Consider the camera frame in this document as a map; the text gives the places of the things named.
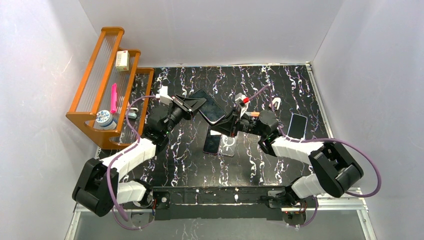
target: white arm link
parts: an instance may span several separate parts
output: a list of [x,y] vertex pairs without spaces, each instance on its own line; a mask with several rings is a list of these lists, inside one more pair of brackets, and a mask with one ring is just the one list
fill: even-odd
[[291,189],[293,189],[294,193],[300,199],[304,199],[312,195],[320,195],[326,193],[326,191],[324,191],[324,189],[318,182],[318,178],[315,173],[309,176],[303,176],[299,178],[293,183]]
[[311,165],[309,155],[323,146],[322,142],[299,143],[286,140],[283,136],[275,139],[272,149],[277,157],[285,157]]
[[[134,147],[132,150],[124,153],[128,149]],[[103,165],[108,166],[109,163],[119,154],[123,154],[120,156],[112,165],[112,168],[116,168],[119,173],[119,181],[128,174],[129,171],[133,170],[135,167],[143,163],[144,161],[151,159],[155,156],[156,153],[156,145],[152,143],[149,139],[141,138],[140,143],[134,142],[124,150],[121,150],[115,153],[112,156],[102,159]]]
[[136,181],[118,183],[116,201],[118,204],[139,202],[146,193],[146,188]]

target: smartphone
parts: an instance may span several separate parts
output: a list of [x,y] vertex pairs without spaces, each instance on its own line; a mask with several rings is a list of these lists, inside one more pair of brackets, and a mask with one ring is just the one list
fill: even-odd
[[291,115],[287,136],[294,139],[304,139],[306,134],[307,122],[308,118],[305,116],[296,113]]
[[227,157],[234,157],[236,151],[237,137],[222,135],[221,143],[219,144],[219,154]]
[[218,103],[202,88],[190,95],[191,99],[206,99],[206,102],[200,107],[199,112],[203,118],[214,125],[225,117],[225,111]]
[[203,152],[205,154],[217,155],[220,149],[221,136],[221,133],[211,131],[211,127],[209,126],[204,140]]

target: small white box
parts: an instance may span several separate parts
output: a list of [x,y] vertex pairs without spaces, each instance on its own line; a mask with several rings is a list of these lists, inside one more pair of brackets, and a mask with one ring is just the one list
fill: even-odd
[[128,51],[118,51],[116,53],[116,70],[118,72],[128,71],[130,67],[130,54]]

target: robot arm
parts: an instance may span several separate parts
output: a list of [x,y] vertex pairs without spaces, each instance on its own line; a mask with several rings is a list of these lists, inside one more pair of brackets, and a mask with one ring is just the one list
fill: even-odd
[[129,182],[119,181],[128,172],[144,161],[153,158],[168,144],[168,133],[182,120],[190,120],[206,102],[206,99],[191,99],[179,95],[169,97],[167,89],[162,88],[156,98],[169,107],[154,107],[147,119],[143,136],[126,149],[102,160],[88,160],[79,176],[72,198],[94,212],[99,217],[106,215],[114,206],[107,183],[107,169],[113,159],[110,182],[118,204],[140,202],[148,206],[152,202],[151,186],[139,179]]
[[238,96],[233,111],[212,126],[212,130],[231,137],[235,137],[239,131],[258,135],[258,144],[264,153],[298,160],[314,169],[313,174],[302,176],[286,187],[283,196],[286,204],[293,205],[300,199],[324,193],[340,198],[364,175],[362,168],[342,144],[287,140],[278,131],[279,123],[273,111],[263,110],[258,117],[250,117],[244,114],[249,100],[245,100],[244,95]]

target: white bottle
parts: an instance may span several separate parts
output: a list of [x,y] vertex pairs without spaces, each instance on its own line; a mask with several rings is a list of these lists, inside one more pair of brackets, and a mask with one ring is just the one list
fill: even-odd
[[105,130],[111,130],[117,127],[117,122],[115,121],[114,116],[112,116],[108,110],[99,111],[95,121],[102,129]]

